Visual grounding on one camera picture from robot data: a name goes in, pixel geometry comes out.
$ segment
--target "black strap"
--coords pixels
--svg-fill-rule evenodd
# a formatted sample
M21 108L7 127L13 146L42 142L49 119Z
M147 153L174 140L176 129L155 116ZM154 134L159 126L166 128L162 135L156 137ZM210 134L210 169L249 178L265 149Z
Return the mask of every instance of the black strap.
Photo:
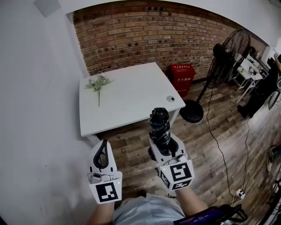
M171 153L172 153L172 157L176 156L176 150L175 149L170 149Z
M238 211L236 212L236 214L238 214L238 216L240 218L230 218L230 221L236 222L236 223L242 223L245 222L248 219L247 214L244 212L244 210L242 210L241 205L238 205L237 207L239 207L240 209L238 209Z
M105 165L102 165L99 162L102 154L105 154ZM106 139L103 140L100 148L98 149L97 153L95 154L95 156L93 158L93 163L94 163L95 167L99 168L100 171L101 171L101 169L105 169L108 166L108 153L107 153L107 140Z

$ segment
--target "black cable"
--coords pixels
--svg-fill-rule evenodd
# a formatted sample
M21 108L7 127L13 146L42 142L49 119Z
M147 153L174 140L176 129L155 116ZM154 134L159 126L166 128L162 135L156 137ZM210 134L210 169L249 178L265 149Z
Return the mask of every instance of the black cable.
M247 162L249 160L249 149L248 149L248 146L247 146L247 140L248 140L249 131L250 131L250 127L249 127L249 124L248 124L249 120L250 120L250 118L247 121L247 125L248 125L248 128L249 128L248 133L247 133L247 137L246 137L246 140L245 140L245 145L246 145L246 149L247 149L247 160L246 160L246 163L245 163L245 176L244 176L242 191L244 191L244 184L245 184L245 179L246 179L246 175L247 175Z
M247 184L246 184L246 186L245 186L245 191L244 191L244 193L246 193L247 185L248 185L248 183L249 183L251 177L254 175L254 173L255 173L257 167L258 167L259 159L261 158L261 156L264 155L265 152L267 152L267 150L265 150L265 151L259 156L259 158L258 158L258 160L257 160L257 162L256 162L256 168L255 168L254 172L252 173L252 175L249 177L249 179L248 179L248 181L247 181Z
M277 211L277 213L275 214L275 216L274 216L273 220L270 222L270 224L269 224L269 225L271 225L271 224L272 224L272 222L274 221L275 217L276 217L276 216L277 216L280 212L281 212L281 208Z
M274 208L274 210L280 210L281 209L281 205L279 205L278 207L277 206L275 206L275 208Z
M277 101L277 99L276 99L276 102L275 102L275 105L277 105L277 106L281 106L281 105L278 105L277 103L278 102L280 102L281 101L281 98L280 98L280 100L279 101Z
M209 112L210 112L210 102L211 102L212 96L213 96L213 89L212 89L211 98L210 98L209 103L208 103L209 108L208 108L208 113L207 113L207 121L208 121L209 131L210 131L210 133L211 133L212 137L215 139L215 141L216 141L216 143L217 143L217 145L218 145L218 149L220 150L219 142L216 140L216 138L214 137L214 135L213 135L213 134L212 134L212 132L211 132L211 129L210 129L210 123L209 123L209 119L208 119L208 114L209 114ZM234 195L230 192L230 185L229 185L229 179L228 179L227 163L225 162L223 152L222 152L221 150L220 150L220 152L221 152L221 153L222 153L222 155L223 155L223 161L224 161L224 165L225 165L225 167L226 167L226 171L227 171L227 184L228 184L228 192L229 192L229 194L230 194L232 197L234 197Z

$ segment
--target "plant sprig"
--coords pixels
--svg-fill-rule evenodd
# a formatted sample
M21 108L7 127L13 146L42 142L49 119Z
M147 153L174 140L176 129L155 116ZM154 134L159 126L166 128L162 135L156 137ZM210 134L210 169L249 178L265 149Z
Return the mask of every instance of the plant sprig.
M98 92L98 106L100 106L100 96L101 96L101 88L102 86L111 83L111 81L103 76L103 75L98 75L97 79L95 81L89 79L89 83L86 84L85 88L86 89L91 89L93 88L94 91Z

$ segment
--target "person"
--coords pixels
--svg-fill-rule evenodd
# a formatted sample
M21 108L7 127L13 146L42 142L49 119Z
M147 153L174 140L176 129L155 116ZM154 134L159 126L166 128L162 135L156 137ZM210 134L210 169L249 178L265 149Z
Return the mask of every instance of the person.
M208 208L189 187L175 192L180 207L171 199L146 194L146 197L124 200L116 210L114 202L97 205L87 225L172 225Z
M272 146L269 148L269 158L267 160L267 171L270 172L274 159L281 156L281 145Z
M278 73L281 71L281 55L274 54L275 61L270 58L267 63L270 66L268 76L259 82L259 86L254 90L246 106L237 106L238 111L245 118L247 115L252 118L254 114L263 106L267 98L277 89Z

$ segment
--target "table leg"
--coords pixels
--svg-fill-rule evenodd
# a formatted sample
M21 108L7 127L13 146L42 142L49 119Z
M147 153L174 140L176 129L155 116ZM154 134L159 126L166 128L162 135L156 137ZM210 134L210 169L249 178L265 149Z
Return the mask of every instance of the table leg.
M236 104L238 104L238 102L240 102L240 100L244 97L244 95L248 92L248 90L251 88L251 86L253 85L255 81L252 81L251 84L249 85L249 87L244 91L243 95L238 99L238 101L236 102Z
M236 77L233 77L233 75L234 75L234 72L233 72L233 68L232 68L232 72L231 72L231 75L230 75L228 81L230 81L230 80L232 80L232 79L236 79L238 73L237 73Z
M87 138L93 143L94 146L100 142L100 139L95 134L89 135Z
M251 94L251 92L255 89L255 87L257 86L257 84L259 83L259 81L260 81L260 80L255 81L255 84L253 84L252 90L247 93L247 96L248 96L249 94Z
M170 117L170 119L169 119L169 122L170 122L170 127L173 125L173 123L175 122L175 119L176 119L176 117L177 117L177 114L179 114L179 109L178 110L176 110L176 111L172 111L171 113L172 113L172 116Z
M255 88L255 87L252 87L252 89L251 89L250 91L248 91L248 93L247 93L246 97L248 97L248 95L250 95L250 94L251 94L251 92L254 90L254 88Z
M243 88L243 84L245 83L246 79L244 78L243 82L240 84L240 87L237 89L237 91L239 91L241 88Z

